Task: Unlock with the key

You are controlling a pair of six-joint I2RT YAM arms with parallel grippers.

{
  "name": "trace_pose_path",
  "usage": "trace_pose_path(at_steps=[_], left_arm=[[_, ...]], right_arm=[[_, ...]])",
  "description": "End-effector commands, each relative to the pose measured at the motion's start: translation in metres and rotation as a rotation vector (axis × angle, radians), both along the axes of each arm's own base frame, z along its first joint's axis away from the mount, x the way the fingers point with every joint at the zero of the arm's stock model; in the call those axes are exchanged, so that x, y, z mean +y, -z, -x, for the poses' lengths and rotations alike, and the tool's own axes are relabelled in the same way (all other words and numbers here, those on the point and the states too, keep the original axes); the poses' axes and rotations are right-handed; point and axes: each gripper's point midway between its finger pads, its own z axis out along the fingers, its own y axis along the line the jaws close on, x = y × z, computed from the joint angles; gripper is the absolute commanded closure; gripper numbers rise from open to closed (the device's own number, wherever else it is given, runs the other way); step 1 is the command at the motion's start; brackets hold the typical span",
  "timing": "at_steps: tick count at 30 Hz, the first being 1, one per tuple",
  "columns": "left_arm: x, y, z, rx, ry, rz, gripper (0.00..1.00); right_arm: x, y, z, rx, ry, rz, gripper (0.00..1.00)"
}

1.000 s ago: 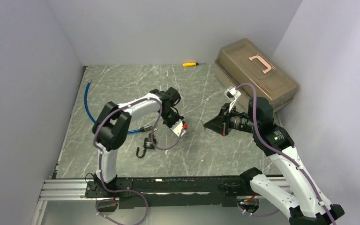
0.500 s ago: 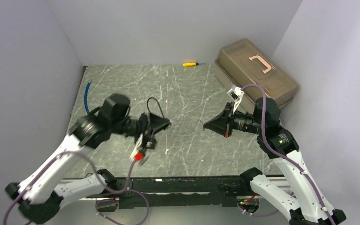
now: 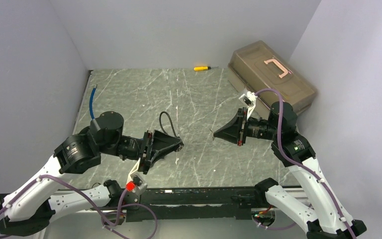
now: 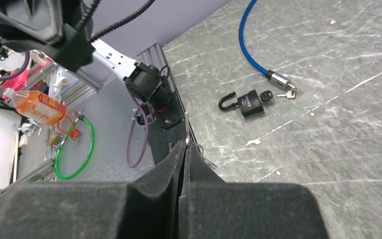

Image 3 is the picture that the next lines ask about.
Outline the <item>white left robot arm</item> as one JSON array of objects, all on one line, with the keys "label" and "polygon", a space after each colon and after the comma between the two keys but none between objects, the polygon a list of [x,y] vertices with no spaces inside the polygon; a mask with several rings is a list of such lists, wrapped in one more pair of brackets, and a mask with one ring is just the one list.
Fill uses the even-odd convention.
[{"label": "white left robot arm", "polygon": [[[51,222],[88,208],[100,213],[103,227],[112,230],[125,216],[123,207],[147,188],[143,175],[164,156],[180,151],[183,141],[164,130],[146,131],[142,138],[123,135],[124,119],[108,111],[91,120],[78,134],[69,136],[46,164],[23,186],[10,194],[0,194],[0,238],[27,237]],[[124,187],[115,180],[89,190],[71,188],[71,194],[57,195],[68,181],[100,165],[103,154],[134,160]]]}]

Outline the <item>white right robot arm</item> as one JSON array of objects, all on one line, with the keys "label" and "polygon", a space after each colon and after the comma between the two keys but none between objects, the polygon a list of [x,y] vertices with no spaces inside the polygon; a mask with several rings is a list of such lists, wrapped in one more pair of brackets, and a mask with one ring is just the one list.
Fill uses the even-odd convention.
[{"label": "white right robot arm", "polygon": [[267,178],[255,185],[257,205],[272,205],[294,221],[308,239],[355,239],[367,231],[339,202],[320,168],[308,140],[296,130],[297,114],[291,104],[275,102],[267,119],[254,118],[248,108],[216,130],[213,137],[242,146],[249,137],[270,140],[274,155],[297,179],[309,205],[289,195],[279,183]]}]

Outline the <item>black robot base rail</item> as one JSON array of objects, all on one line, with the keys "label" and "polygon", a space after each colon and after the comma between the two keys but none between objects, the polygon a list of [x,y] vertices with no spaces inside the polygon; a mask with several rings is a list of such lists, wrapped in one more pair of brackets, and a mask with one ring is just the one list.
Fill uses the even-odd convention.
[{"label": "black robot base rail", "polygon": [[234,218],[253,215],[272,217],[275,208],[261,200],[253,186],[150,188],[123,199],[126,222],[158,220]]}]

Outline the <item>blue cable lock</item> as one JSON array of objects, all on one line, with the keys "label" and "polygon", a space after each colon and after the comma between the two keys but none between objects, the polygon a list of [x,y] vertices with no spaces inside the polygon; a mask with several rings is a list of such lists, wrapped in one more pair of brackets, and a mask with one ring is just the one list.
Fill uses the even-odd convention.
[{"label": "blue cable lock", "polygon": [[90,98],[89,98],[89,113],[90,113],[91,120],[95,119],[94,111],[93,111],[93,102],[94,102],[94,96],[95,96],[97,87],[98,87],[98,84],[94,85]]}]

